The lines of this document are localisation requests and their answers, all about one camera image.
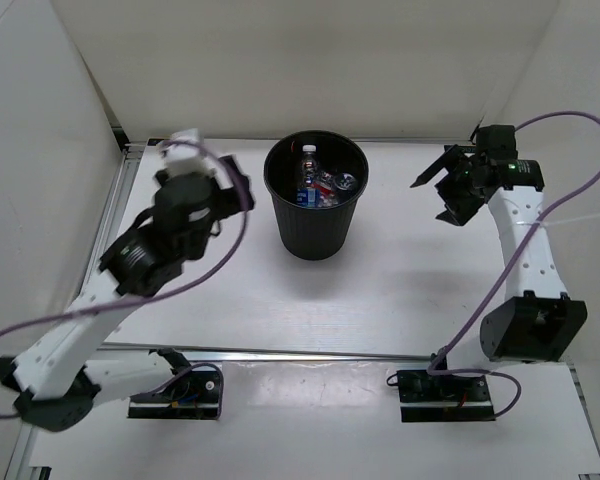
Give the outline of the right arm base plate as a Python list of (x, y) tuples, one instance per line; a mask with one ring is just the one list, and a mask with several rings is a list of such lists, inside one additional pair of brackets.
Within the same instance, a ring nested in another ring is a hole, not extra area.
[(484, 375), (431, 376), (424, 368), (402, 369), (389, 375), (386, 385), (398, 390), (402, 423), (495, 420)]

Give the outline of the red label water bottle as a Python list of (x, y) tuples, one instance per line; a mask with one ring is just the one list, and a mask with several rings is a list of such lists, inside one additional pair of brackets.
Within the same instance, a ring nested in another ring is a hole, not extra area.
[(338, 204), (336, 192), (331, 186), (323, 183), (316, 183), (314, 189), (316, 193), (316, 208), (331, 208)]

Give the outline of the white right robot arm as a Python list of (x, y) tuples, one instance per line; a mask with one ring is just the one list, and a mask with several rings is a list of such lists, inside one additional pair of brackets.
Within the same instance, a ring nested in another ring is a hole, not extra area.
[(453, 145), (415, 181), (428, 183), (443, 200), (440, 221), (464, 226), (482, 207), (494, 219), (507, 272), (504, 301), (481, 315), (476, 339), (457, 353), (479, 349), (490, 362), (555, 362), (584, 325), (584, 301), (573, 299), (555, 265), (543, 211), (544, 178), (534, 160), (519, 158), (512, 125), (480, 127), (473, 147)]

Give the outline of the blue label bottle white cap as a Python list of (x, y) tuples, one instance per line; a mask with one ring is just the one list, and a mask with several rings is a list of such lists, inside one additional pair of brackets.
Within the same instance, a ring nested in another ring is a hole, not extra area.
[(314, 187), (301, 188), (296, 192), (296, 204), (306, 208), (315, 207), (316, 193)]

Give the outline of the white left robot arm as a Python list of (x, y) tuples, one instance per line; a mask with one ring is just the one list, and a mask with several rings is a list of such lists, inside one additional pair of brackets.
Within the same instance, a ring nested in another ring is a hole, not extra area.
[(246, 234), (255, 201), (251, 182), (234, 156), (215, 155), (194, 131), (174, 134), (158, 145), (164, 161), (151, 207), (103, 253), (99, 273), (67, 311), (7, 327), (14, 331), (50, 324), (31, 347), (0, 357), (0, 383), (16, 392), (11, 418), (50, 433), (63, 432), (95, 407), (155, 395), (172, 407), (199, 399), (191, 363), (173, 348), (158, 348), (136, 360), (96, 360), (103, 342), (141, 307), (169, 299), (215, 275), (238, 249), (228, 252), (196, 280), (163, 288), (187, 262), (203, 258), (223, 220), (242, 217), (237, 238)]

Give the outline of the small blue label water bottle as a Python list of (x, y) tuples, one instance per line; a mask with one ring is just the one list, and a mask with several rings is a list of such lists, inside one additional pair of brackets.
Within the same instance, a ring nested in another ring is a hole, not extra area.
[(296, 192), (301, 188), (314, 187), (320, 173), (317, 160), (317, 147), (306, 144), (302, 147), (302, 155), (296, 172)]

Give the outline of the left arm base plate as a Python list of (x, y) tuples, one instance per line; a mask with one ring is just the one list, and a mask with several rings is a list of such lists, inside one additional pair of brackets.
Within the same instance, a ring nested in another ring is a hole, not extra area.
[(149, 420), (216, 421), (221, 417), (224, 374), (211, 362), (192, 363), (174, 349), (155, 350), (171, 367), (173, 379), (132, 396), (127, 417)]

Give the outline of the black label Pepsi bottle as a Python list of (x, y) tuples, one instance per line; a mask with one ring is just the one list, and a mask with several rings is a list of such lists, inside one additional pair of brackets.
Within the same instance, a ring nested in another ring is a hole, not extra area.
[(342, 201), (352, 197), (358, 190), (359, 182), (357, 178), (347, 172), (329, 173), (323, 171), (317, 180), (317, 183), (329, 185), (336, 192), (338, 198)]

